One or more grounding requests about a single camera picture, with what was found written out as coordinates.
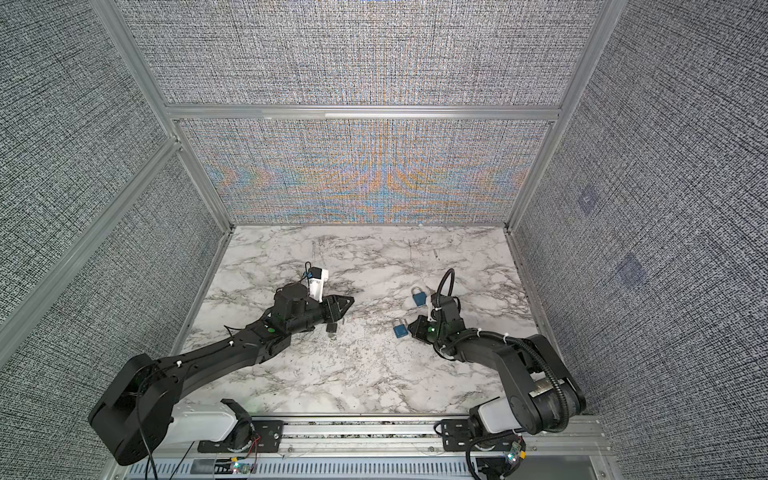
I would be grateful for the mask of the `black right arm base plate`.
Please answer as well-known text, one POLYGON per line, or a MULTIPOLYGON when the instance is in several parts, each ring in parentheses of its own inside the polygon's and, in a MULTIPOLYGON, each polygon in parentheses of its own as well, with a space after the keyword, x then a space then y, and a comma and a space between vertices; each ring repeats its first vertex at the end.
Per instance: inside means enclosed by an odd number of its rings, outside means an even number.
MULTIPOLYGON (((433 430, 440 439, 446 452, 465 452, 472 441, 492 436, 478 422, 469 418, 441 419, 433 425, 433 430)), ((477 452, 511 452, 514 455, 527 449, 525 440, 516 431, 494 439, 482 439, 472 448, 477 452)))

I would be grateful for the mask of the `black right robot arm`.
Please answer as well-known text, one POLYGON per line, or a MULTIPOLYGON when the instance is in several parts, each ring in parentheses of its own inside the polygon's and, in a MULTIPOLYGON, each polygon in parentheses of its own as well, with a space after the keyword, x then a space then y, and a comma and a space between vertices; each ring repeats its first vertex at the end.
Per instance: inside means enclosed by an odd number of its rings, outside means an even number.
POLYGON ((434 294, 432 299, 430 314, 407 325, 410 335, 444 359, 479 364, 499 375, 504 395, 471 410, 483 432, 561 432, 586 409, 583 392, 545 336, 468 328, 458 298, 434 294))

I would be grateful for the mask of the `blue padlock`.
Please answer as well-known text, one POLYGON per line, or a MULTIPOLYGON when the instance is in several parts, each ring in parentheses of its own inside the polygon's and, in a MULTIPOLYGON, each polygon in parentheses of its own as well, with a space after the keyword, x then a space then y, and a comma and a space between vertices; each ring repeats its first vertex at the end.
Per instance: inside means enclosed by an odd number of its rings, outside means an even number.
POLYGON ((398 319, 393 324, 393 332, 397 339, 405 338, 410 335, 408 323, 405 319, 398 319))
POLYGON ((429 288, 423 289, 419 286, 411 288, 411 297, 416 307, 426 306, 430 300, 432 291, 429 288))

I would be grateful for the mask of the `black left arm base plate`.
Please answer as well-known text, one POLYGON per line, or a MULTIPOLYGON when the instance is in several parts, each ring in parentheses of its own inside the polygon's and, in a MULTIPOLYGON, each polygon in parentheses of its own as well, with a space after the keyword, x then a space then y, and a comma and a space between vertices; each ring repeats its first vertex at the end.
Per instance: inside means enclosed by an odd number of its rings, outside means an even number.
POLYGON ((284 426, 282 420, 257 418, 239 422, 221 441, 200 441, 197 452, 236 455, 245 455, 248 452, 277 453, 282 442, 284 426))

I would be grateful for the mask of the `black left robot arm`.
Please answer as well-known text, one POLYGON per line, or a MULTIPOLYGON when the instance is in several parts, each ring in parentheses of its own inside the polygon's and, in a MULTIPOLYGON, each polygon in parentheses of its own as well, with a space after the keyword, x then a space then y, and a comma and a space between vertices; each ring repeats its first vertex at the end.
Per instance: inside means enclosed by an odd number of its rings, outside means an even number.
POLYGON ((187 395, 232 372, 264 363, 285 350, 296 333, 334 324, 354 304, 352 296, 310 296, 301 283, 275 292, 274 304, 229 337, 175 356, 129 359, 88 415, 88 423, 118 464, 149 457, 163 443, 195 433, 216 442, 230 435, 219 419, 188 417, 177 404, 187 395))

